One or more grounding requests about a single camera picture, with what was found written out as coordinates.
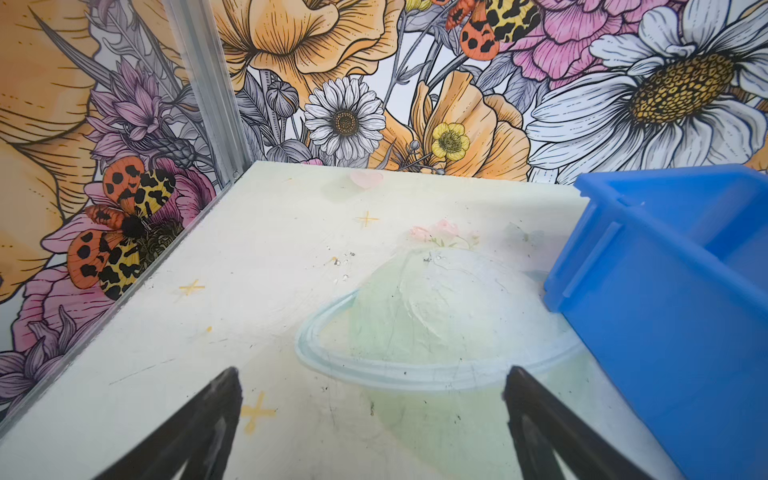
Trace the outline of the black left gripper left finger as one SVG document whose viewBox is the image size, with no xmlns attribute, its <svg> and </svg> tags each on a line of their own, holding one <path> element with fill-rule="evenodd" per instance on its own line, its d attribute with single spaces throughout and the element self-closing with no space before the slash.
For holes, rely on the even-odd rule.
<svg viewBox="0 0 768 480">
<path fill-rule="evenodd" d="M 239 422 L 239 372 L 223 370 L 99 479 L 221 479 Z"/>
</svg>

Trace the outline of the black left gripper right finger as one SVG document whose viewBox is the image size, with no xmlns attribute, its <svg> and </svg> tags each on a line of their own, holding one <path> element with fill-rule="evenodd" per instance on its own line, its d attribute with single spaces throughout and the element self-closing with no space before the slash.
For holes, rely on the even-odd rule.
<svg viewBox="0 0 768 480">
<path fill-rule="evenodd" d="M 561 463 L 578 479 L 649 477 L 524 368 L 511 368 L 503 399 L 525 479 L 562 479 Z"/>
</svg>

